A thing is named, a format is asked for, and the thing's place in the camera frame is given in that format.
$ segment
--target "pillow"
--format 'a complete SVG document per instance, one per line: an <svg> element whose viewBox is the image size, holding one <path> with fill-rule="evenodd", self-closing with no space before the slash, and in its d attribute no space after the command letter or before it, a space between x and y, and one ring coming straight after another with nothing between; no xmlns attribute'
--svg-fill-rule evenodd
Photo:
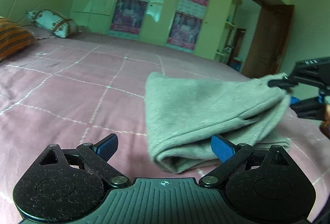
<svg viewBox="0 0 330 224"><path fill-rule="evenodd" d="M34 37L25 28L6 18L0 18L0 61L33 41Z"/></svg>
<svg viewBox="0 0 330 224"><path fill-rule="evenodd" d="M33 25L50 30L61 38L78 32L78 24L73 19L67 19L52 10L26 12L26 17Z"/></svg>

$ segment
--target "metal pivot screw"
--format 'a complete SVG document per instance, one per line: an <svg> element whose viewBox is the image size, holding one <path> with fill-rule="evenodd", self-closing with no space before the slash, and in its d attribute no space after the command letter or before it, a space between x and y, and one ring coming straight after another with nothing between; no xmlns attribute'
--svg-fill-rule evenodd
<svg viewBox="0 0 330 224"><path fill-rule="evenodd" d="M111 179L112 183L116 185L124 184L128 181L128 178L126 176L115 176Z"/></svg>
<svg viewBox="0 0 330 224"><path fill-rule="evenodd" d="M205 183L205 184L215 184L218 182L218 179L215 177L215 176L204 176L202 178L202 181Z"/></svg>

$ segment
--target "number label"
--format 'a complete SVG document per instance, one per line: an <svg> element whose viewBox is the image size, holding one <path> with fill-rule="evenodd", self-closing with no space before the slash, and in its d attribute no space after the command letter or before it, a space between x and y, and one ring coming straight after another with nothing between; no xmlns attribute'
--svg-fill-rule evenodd
<svg viewBox="0 0 330 224"><path fill-rule="evenodd" d="M316 59L314 59L314 60L306 60L305 63L306 63L307 65L310 65L310 64L317 64L318 62L317 62Z"/></svg>

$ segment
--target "white shelf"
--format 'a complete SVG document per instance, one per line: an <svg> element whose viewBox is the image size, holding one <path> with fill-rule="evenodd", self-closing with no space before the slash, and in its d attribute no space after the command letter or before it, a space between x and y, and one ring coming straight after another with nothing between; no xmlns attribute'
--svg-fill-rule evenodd
<svg viewBox="0 0 330 224"><path fill-rule="evenodd" d="M243 3L242 0L232 0L232 4L235 4L235 5L241 5Z"/></svg>

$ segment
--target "orange striped pillow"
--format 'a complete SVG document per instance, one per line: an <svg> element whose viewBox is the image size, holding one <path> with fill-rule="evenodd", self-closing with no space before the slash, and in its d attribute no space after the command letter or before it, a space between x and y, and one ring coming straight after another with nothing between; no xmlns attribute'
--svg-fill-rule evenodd
<svg viewBox="0 0 330 224"><path fill-rule="evenodd" d="M6 18L0 18L0 61L34 41L26 29Z"/></svg>

